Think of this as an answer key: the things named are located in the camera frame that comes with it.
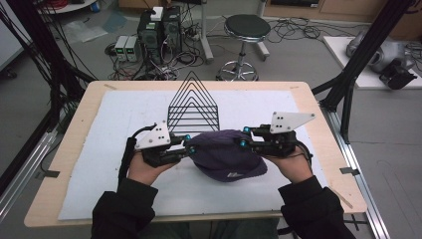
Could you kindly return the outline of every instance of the table surface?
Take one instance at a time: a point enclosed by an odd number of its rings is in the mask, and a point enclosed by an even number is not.
[[[290,91],[299,112],[315,113],[316,119],[306,124],[328,186],[339,196],[345,213],[362,213],[366,203],[351,174],[342,174],[347,167],[344,157],[326,123],[317,100],[306,83],[300,82],[202,82],[208,90]],[[44,178],[25,217],[28,227],[86,225],[92,220],[58,220],[75,163],[83,149],[91,125],[107,91],[177,91],[182,82],[108,82],[90,83],[51,163],[50,170],[60,171],[57,178]],[[280,212],[251,212],[195,216],[156,217],[154,221],[218,220],[281,216]]]

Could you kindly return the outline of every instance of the floor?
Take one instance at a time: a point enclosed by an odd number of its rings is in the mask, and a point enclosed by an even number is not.
[[[135,34],[137,13],[117,11],[111,0],[103,1],[99,13],[82,9],[72,14],[62,14],[63,24],[87,21],[88,27],[102,26],[108,34],[90,42],[71,44],[97,78],[107,80],[113,73],[112,62],[105,48],[120,35]],[[202,81],[214,81],[218,69],[226,62],[237,58],[240,43],[222,38],[221,17],[209,18],[208,35],[214,62],[180,70],[177,80],[184,80],[194,71]],[[335,26],[357,24],[330,23]],[[343,29],[357,34],[365,26]],[[333,29],[325,29],[338,35]],[[332,79],[341,71],[328,48],[320,41],[311,39],[283,40],[272,32],[266,41],[271,56],[262,61],[254,47],[247,47],[247,61],[255,66],[260,81],[307,82],[311,88]],[[58,45],[64,48],[63,41]],[[0,79],[0,173],[21,149],[29,135],[49,109],[49,88],[36,67],[25,54],[12,64],[16,79],[1,76]],[[322,100],[326,92],[316,96]],[[422,154],[419,132],[422,131],[421,90],[366,91],[356,89],[351,110],[349,139],[359,161],[363,175],[387,227],[390,238],[420,238],[422,235]],[[341,116],[341,104],[338,107]],[[46,158],[47,166],[53,153]],[[24,217],[41,184],[34,173],[13,207],[0,224],[0,238],[89,238],[90,227],[27,228]],[[365,220],[355,215],[356,220]],[[194,238],[208,238],[211,222],[192,223]],[[358,230],[348,224],[357,238],[372,238],[367,225],[358,225]],[[280,238],[292,238],[290,235]]]

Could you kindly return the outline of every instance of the black metal frame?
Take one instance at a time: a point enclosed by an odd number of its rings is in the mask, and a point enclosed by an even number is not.
[[[51,131],[59,123],[60,111],[64,106],[64,101],[78,102],[81,100],[85,90],[78,78],[86,83],[95,81],[94,78],[75,68],[66,60],[53,34],[40,16],[37,6],[34,5],[34,1],[6,0],[6,2],[30,36],[33,46],[29,46],[22,39],[22,36],[18,33],[20,30],[15,29],[8,16],[1,11],[0,20],[16,37],[50,85],[51,108],[1,175],[0,196],[3,195],[43,134],[46,131]],[[62,93],[61,87],[65,89],[65,94]]]
[[[348,127],[351,102],[357,77],[411,6],[411,3],[412,0],[388,0],[342,72],[334,79],[313,89],[314,95],[331,89],[326,98],[319,102],[319,105],[329,112],[335,112],[338,104],[344,98],[340,133],[346,143],[349,143]]]
[[[171,132],[220,130],[217,104],[194,72],[188,74],[171,100],[168,107],[167,125]],[[198,127],[204,130],[181,130]]]

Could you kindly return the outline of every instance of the round stool seat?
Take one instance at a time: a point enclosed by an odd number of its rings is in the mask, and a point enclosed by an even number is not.
[[[226,20],[227,34],[246,42],[262,42],[271,31],[270,24],[253,14],[234,15]]]

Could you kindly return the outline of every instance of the white paper sheet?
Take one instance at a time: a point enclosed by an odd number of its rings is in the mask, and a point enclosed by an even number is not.
[[[298,111],[290,92],[242,90],[210,94],[219,109],[220,129],[259,126],[271,123],[273,112]],[[73,170],[60,220],[92,218],[104,191],[116,190],[126,139],[144,126],[166,120],[174,95],[173,91],[105,94]],[[326,185],[305,127],[296,132],[314,154],[314,173]],[[152,184],[159,189],[153,209],[158,216],[279,211],[283,200],[277,189],[289,182],[272,163],[267,165],[265,175],[222,183],[203,174],[190,158],[184,158]]]

